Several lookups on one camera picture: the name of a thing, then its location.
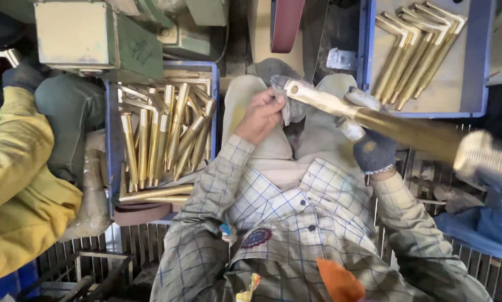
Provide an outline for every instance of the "embroidered logo patch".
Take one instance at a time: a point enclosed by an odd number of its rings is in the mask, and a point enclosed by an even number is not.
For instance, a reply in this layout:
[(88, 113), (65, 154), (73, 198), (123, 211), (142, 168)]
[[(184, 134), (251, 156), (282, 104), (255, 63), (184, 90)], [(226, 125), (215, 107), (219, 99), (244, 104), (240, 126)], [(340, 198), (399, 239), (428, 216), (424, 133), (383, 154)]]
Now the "embroidered logo patch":
[(242, 244), (242, 248), (254, 248), (257, 247), (271, 238), (271, 230), (267, 228), (258, 228), (251, 232), (249, 236), (245, 239)]

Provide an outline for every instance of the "tool pile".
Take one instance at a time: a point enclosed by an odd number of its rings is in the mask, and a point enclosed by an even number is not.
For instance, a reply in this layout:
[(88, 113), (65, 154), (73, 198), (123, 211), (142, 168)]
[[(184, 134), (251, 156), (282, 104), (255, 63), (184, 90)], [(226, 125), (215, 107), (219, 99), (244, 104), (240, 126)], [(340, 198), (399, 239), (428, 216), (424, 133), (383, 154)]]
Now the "tool pile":
[(417, 100), (428, 87), (465, 28), (467, 17), (451, 13), (431, 1), (383, 12), (376, 25), (396, 36), (372, 95), (382, 104)]
[[(211, 80), (197, 77), (188, 72), (186, 79), (169, 78), (156, 87), (114, 84), (126, 150), (121, 203), (185, 202), (189, 197), (191, 184), (156, 187), (164, 176), (178, 181), (210, 158), (215, 100), (210, 97)], [(139, 117), (135, 131), (133, 115)]]

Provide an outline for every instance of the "sanding belt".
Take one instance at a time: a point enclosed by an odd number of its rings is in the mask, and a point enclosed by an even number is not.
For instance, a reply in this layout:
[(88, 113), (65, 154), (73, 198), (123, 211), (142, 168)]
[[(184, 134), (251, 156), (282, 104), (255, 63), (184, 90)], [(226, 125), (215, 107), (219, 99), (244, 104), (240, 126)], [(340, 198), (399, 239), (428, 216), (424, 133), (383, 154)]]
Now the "sanding belt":
[(271, 2), (270, 51), (287, 54), (298, 35), (305, 0), (273, 0)]
[(114, 207), (113, 219), (120, 226), (133, 226), (158, 220), (172, 211), (170, 203), (134, 203)]

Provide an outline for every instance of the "yellow jacket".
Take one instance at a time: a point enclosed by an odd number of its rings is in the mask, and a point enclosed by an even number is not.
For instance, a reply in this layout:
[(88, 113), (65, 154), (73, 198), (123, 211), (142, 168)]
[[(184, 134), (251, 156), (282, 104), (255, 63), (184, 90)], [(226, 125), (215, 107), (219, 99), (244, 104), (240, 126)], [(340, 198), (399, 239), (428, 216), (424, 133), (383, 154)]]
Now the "yellow jacket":
[(81, 191), (46, 166), (53, 133), (33, 94), (6, 87), (0, 109), (0, 278), (50, 247), (80, 207)]

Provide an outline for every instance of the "hand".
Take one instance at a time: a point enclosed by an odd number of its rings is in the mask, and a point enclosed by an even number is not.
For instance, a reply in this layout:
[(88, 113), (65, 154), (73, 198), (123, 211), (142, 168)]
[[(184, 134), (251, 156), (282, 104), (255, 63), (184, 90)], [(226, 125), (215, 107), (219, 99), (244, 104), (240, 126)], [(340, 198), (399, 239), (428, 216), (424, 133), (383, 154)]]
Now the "hand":
[(258, 145), (281, 121), (280, 110), (284, 104), (285, 99), (281, 96), (275, 98), (271, 87), (255, 94), (234, 134)]
[(376, 131), (368, 129), (365, 131), (367, 134), (354, 145), (354, 158), (357, 164), (364, 174), (373, 175), (372, 178), (375, 180), (383, 180), (378, 174), (390, 178), (395, 174), (397, 142)]
[(45, 80), (40, 67), (41, 64), (38, 62), (24, 60), (17, 67), (5, 70), (2, 76), (3, 88), (20, 87), (34, 94), (34, 91)]

